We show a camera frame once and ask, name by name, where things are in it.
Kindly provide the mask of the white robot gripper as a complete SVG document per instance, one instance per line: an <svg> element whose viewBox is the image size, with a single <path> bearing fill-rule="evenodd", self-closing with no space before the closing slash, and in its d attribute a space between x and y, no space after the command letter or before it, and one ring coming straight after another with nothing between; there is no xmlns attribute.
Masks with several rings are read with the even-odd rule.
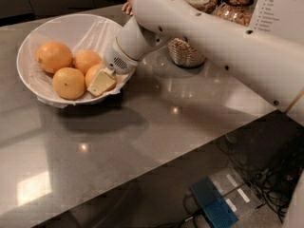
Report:
<svg viewBox="0 0 304 228"><path fill-rule="evenodd" d="M109 43L104 51L104 63L108 68L100 68L88 87L93 96L100 96L117 83L116 73L125 75L131 73L139 64L131 59L121 49L118 38Z"/></svg>

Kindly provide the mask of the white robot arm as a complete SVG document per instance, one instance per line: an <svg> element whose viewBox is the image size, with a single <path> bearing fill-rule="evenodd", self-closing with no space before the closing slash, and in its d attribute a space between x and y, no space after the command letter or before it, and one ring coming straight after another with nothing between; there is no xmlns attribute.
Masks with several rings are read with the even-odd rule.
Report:
<svg viewBox="0 0 304 228"><path fill-rule="evenodd" d="M105 67L89 91L100 94L102 80L134 71L146 54L173 38L185 40L298 124L304 122L304 46L201 13L184 0L133 0L133 17L107 45Z"/></svg>

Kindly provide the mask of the person's hand on counter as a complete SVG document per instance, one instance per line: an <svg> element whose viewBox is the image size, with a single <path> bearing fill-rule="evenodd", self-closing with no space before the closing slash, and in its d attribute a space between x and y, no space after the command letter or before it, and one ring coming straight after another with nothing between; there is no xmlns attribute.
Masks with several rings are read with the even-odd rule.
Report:
<svg viewBox="0 0 304 228"><path fill-rule="evenodd" d="M127 2L125 2L123 4L122 11L125 14L132 16L133 15L133 0L128 0Z"/></svg>

